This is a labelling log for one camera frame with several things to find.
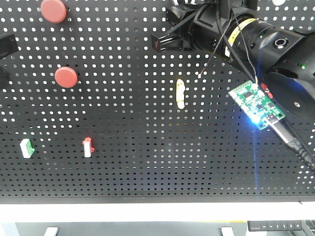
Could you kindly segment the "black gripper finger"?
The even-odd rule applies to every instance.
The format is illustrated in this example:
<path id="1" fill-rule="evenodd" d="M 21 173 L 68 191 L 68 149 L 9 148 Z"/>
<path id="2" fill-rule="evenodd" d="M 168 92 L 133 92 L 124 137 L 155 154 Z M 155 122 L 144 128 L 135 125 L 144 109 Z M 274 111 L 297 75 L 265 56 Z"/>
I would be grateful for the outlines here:
<path id="1" fill-rule="evenodd" d="M 0 58 L 3 59 L 19 51 L 18 44 L 14 34 L 0 35 Z"/>

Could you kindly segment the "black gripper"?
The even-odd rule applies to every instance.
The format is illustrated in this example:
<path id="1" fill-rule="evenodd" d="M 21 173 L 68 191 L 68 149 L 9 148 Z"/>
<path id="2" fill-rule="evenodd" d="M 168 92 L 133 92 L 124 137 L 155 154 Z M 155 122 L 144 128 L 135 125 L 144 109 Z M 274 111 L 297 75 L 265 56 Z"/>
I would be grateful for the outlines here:
<path id="1" fill-rule="evenodd" d="M 193 3 L 182 0 L 181 4 L 166 9 L 166 19 L 172 25 L 182 20 L 181 35 L 169 34 L 158 37 L 151 34 L 152 48 L 157 52 L 194 51 L 196 49 L 226 56 L 230 53 L 225 42 L 241 23 L 254 18 L 256 0 L 203 0 Z"/>

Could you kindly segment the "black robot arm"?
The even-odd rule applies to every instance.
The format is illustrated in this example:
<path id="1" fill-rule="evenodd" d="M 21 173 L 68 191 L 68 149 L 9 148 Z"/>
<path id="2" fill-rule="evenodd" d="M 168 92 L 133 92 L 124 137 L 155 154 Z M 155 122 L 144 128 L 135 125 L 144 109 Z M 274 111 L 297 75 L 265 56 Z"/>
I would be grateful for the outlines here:
<path id="1" fill-rule="evenodd" d="M 166 11 L 172 25 L 152 35 L 157 52 L 203 50 L 265 85 L 289 112 L 315 118 L 315 34 L 282 29 L 257 16 L 255 0 L 183 0 Z"/>

